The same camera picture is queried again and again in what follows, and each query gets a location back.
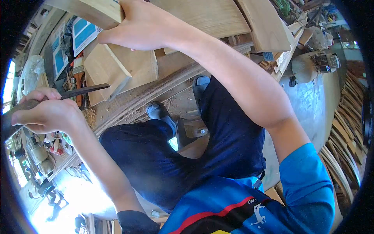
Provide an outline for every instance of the foot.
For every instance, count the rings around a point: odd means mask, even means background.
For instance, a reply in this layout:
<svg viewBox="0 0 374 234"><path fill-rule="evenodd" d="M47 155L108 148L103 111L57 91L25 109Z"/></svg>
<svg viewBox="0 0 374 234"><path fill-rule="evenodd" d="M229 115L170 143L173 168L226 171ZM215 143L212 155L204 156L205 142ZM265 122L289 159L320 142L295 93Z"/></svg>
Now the foot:
<svg viewBox="0 0 374 234"><path fill-rule="evenodd" d="M159 119L167 123L173 131L173 137L177 134L177 125L161 102L151 102L147 107L147 114L151 119Z"/></svg>
<svg viewBox="0 0 374 234"><path fill-rule="evenodd" d="M199 76L194 78L192 84L193 95L195 96L197 112L201 115L200 100L203 96L205 89L210 83L210 78L207 76Z"/></svg>

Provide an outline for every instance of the blue shirt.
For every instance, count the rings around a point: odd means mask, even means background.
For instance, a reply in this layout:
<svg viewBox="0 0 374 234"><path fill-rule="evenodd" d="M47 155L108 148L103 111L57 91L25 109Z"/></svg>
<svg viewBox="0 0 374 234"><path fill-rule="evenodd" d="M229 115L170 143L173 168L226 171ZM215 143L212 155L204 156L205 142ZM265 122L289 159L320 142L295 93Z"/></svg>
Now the blue shirt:
<svg viewBox="0 0 374 234"><path fill-rule="evenodd" d="M184 195L158 233L328 233L333 186L313 145L286 157L279 172L286 206L242 182L212 177ZM121 226L129 230L120 213Z"/></svg>

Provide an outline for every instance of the sawdust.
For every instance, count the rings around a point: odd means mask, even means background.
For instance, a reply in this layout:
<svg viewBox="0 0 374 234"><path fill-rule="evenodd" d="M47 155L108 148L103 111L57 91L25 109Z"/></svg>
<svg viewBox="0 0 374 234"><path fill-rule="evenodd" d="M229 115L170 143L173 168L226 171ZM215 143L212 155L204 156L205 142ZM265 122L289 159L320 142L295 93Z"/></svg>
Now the sawdust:
<svg viewBox="0 0 374 234"><path fill-rule="evenodd" d="M87 110L82 111L88 126L90 126L91 130L93 131L96 128L96 113L94 108L89 108Z"/></svg>

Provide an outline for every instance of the black sleeve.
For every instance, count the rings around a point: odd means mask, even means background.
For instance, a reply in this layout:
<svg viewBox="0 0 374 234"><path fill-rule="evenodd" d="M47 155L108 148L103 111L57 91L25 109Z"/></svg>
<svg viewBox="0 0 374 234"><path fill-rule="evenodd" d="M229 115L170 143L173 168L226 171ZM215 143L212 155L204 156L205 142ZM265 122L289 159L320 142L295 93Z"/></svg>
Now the black sleeve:
<svg viewBox="0 0 374 234"><path fill-rule="evenodd" d="M157 234L160 225L155 223L146 214L134 210L124 210L117 213L122 234Z"/></svg>

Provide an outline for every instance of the forearm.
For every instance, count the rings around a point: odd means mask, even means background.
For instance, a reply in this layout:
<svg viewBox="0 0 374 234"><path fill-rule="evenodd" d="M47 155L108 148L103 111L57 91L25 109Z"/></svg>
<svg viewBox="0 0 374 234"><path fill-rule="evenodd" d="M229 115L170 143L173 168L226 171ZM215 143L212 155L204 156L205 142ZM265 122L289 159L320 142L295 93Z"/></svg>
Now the forearm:
<svg viewBox="0 0 374 234"><path fill-rule="evenodd" d="M116 211L137 210L145 213L126 175L105 151L88 124L81 124L70 137L79 157L113 201Z"/></svg>
<svg viewBox="0 0 374 234"><path fill-rule="evenodd" d="M270 128L293 114L281 86L257 64L220 40L195 30L172 47L217 78L256 124Z"/></svg>

